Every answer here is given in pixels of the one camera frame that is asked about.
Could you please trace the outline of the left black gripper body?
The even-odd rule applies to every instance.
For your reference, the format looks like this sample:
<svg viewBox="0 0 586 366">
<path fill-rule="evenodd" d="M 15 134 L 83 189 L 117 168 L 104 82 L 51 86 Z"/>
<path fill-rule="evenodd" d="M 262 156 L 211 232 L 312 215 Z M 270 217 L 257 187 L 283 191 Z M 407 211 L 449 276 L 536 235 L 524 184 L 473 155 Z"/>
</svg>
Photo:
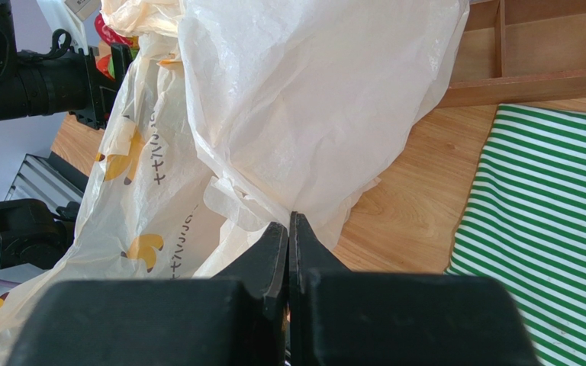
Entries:
<svg viewBox="0 0 586 366">
<path fill-rule="evenodd" d="M 114 79 L 110 79 L 97 68 L 94 48 L 88 47 L 88 51 L 88 55 L 85 55 L 83 49 L 73 52 L 78 61 L 79 80 L 83 84 L 77 95 L 83 97 L 83 102 L 79 102 L 77 108 L 70 110 L 69 114 L 81 124 L 101 130 L 108 124 L 114 101 L 133 58 L 129 46 L 113 43 L 111 63 Z"/>
</svg>

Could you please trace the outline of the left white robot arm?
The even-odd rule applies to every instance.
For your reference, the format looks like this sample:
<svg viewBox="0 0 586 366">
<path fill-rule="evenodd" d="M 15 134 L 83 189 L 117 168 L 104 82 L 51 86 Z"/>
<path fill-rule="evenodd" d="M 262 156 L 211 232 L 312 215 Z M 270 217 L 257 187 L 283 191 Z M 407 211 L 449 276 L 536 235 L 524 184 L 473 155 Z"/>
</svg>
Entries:
<svg viewBox="0 0 586 366">
<path fill-rule="evenodd" d="M 0 121 L 67 113 L 94 130 L 106 128 L 131 48 L 112 44 L 109 78 L 94 49 L 74 47 L 68 30 L 55 30 L 50 45 L 48 53 L 18 50 L 11 3 L 0 1 Z"/>
</svg>

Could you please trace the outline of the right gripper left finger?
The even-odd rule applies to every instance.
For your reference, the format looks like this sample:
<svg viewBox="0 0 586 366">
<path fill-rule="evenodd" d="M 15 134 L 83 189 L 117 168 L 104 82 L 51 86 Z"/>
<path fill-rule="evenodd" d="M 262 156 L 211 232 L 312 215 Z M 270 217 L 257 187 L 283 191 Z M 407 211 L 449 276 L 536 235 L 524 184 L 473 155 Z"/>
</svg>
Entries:
<svg viewBox="0 0 586 366">
<path fill-rule="evenodd" d="M 9 365 L 282 365 L 287 229 L 212 278 L 64 281 L 41 297 Z"/>
</svg>

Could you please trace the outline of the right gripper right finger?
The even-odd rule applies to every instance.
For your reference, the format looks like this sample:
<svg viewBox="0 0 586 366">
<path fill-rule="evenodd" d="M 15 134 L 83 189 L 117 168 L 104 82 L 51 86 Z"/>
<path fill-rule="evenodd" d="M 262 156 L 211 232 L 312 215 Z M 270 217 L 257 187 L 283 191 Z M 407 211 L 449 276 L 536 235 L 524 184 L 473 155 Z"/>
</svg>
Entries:
<svg viewBox="0 0 586 366">
<path fill-rule="evenodd" d="M 471 275 L 349 270 L 307 217 L 290 220 L 295 365 L 536 365 L 504 286 Z"/>
</svg>

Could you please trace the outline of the translucent beige plastic bag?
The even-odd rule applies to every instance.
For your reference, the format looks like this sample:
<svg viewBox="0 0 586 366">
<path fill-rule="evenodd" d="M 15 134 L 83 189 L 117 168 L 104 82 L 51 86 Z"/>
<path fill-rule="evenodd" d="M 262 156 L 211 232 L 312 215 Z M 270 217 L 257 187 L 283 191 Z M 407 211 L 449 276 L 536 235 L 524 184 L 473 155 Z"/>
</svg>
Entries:
<svg viewBox="0 0 586 366">
<path fill-rule="evenodd" d="M 0 365 L 55 283 L 213 275 L 303 213 L 333 248 L 444 96 L 467 1 L 104 1 L 139 52 L 72 247 L 0 299 Z"/>
</svg>

